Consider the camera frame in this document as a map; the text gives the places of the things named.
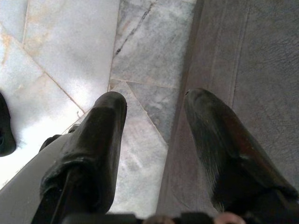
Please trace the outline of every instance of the marble floor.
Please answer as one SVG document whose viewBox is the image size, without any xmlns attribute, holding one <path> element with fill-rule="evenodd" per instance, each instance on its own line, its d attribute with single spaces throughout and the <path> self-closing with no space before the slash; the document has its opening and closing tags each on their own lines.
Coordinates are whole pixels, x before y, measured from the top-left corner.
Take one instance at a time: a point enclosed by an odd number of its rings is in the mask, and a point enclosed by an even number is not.
<svg viewBox="0 0 299 224">
<path fill-rule="evenodd" d="M 195 1 L 0 0 L 0 91 L 17 141 L 0 188 L 117 91 L 128 114 L 111 212 L 154 213 Z"/>
</svg>

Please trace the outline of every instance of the gray mat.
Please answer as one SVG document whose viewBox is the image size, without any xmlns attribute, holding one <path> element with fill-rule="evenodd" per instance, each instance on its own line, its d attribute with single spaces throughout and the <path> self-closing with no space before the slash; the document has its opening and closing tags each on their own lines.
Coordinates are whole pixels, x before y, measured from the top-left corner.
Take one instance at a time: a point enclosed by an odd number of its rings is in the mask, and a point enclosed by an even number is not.
<svg viewBox="0 0 299 224">
<path fill-rule="evenodd" d="M 186 55 L 157 213 L 216 210 L 181 105 L 188 89 L 216 94 L 299 189 L 299 4 L 200 0 Z"/>
</svg>

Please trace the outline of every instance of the white marble tile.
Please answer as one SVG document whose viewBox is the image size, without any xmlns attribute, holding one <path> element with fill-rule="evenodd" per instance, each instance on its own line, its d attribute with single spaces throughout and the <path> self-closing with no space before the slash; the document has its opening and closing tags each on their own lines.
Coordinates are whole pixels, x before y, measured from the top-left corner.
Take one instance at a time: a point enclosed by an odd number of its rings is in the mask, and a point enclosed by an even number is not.
<svg viewBox="0 0 299 224">
<path fill-rule="evenodd" d="M 31 0 L 25 49 L 84 111 L 108 89 L 119 0 Z"/>
<path fill-rule="evenodd" d="M 0 23 L 22 43 L 28 0 L 0 0 Z"/>
<path fill-rule="evenodd" d="M 0 158 L 0 188 L 82 111 L 0 26 L 0 91 L 10 110 L 17 150 Z"/>
<path fill-rule="evenodd" d="M 126 98 L 128 113 L 110 212 L 133 212 L 138 217 L 148 217 L 156 211 L 167 145 L 126 82 L 112 91 Z"/>
</svg>

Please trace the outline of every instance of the gray marble tile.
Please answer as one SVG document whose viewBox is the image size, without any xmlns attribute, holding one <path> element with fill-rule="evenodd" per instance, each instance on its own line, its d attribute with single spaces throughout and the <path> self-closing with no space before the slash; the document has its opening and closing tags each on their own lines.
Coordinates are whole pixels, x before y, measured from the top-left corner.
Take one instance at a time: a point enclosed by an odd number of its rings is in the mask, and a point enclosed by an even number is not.
<svg viewBox="0 0 299 224">
<path fill-rule="evenodd" d="M 111 78 L 179 87 L 193 7 L 194 4 L 184 1 L 152 3 L 144 11 L 134 33 L 126 38 L 121 49 L 117 49 Z M 120 15 L 124 15 L 123 20 L 129 17 L 130 21 L 134 15 L 129 13 L 130 8 L 125 10 L 127 13 L 120 12 Z"/>
<path fill-rule="evenodd" d="M 0 23 L 22 43 L 28 0 L 0 0 Z"/>
<path fill-rule="evenodd" d="M 156 211 L 167 145 L 125 82 L 113 91 L 127 100 L 116 193 L 110 212 L 148 217 Z"/>
<path fill-rule="evenodd" d="M 84 111 L 108 90 L 119 0 L 31 0 L 25 49 Z"/>
<path fill-rule="evenodd" d="M 150 0 L 121 0 L 115 37 L 114 55 L 128 37 L 134 34 L 142 16 L 150 7 Z"/>
<path fill-rule="evenodd" d="M 169 143 L 176 110 L 178 89 L 128 82 L 148 116 Z"/>
<path fill-rule="evenodd" d="M 110 79 L 110 81 L 109 81 L 109 90 L 113 89 L 113 88 L 114 88 L 115 86 L 117 86 L 120 82 L 121 82 L 121 80 Z"/>
<path fill-rule="evenodd" d="M 0 158 L 0 188 L 83 113 L 0 25 L 0 91 L 11 114 L 17 150 Z"/>
</svg>

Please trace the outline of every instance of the marble tile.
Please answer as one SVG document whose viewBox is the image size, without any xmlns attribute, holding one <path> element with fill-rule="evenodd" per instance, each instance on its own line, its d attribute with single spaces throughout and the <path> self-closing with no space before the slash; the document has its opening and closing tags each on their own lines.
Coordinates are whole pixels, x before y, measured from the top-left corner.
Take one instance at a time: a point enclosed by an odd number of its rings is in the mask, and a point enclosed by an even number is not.
<svg viewBox="0 0 299 224">
<path fill-rule="evenodd" d="M 126 38 L 121 49 L 117 49 L 111 78 L 179 87 L 193 8 L 194 4 L 184 1 L 152 3 L 144 11 L 134 33 Z M 130 8 L 125 10 L 127 15 L 125 12 L 120 15 L 125 15 L 124 20 L 129 17 L 130 21 L 134 16 L 129 13 Z"/>
<path fill-rule="evenodd" d="M 119 0 L 30 0 L 25 49 L 87 111 L 108 90 Z"/>
<path fill-rule="evenodd" d="M 122 0 L 120 2 L 114 55 L 122 48 L 128 37 L 134 34 L 150 4 L 150 0 Z"/>
<path fill-rule="evenodd" d="M 126 82 L 113 91 L 127 100 L 128 113 L 121 141 L 116 193 L 110 212 L 155 213 L 167 145 Z"/>
<path fill-rule="evenodd" d="M 178 89 L 132 82 L 128 82 L 128 85 L 164 140 L 169 143 Z"/>
<path fill-rule="evenodd" d="M 0 23 L 22 43 L 28 0 L 0 0 Z"/>
<path fill-rule="evenodd" d="M 82 111 L 0 26 L 0 91 L 11 114 L 17 150 L 0 158 L 0 188 Z"/>
<path fill-rule="evenodd" d="M 119 83 L 121 82 L 121 80 L 117 80 L 117 79 L 110 79 L 109 81 L 109 90 L 113 89 L 115 86 L 117 86 Z"/>
</svg>

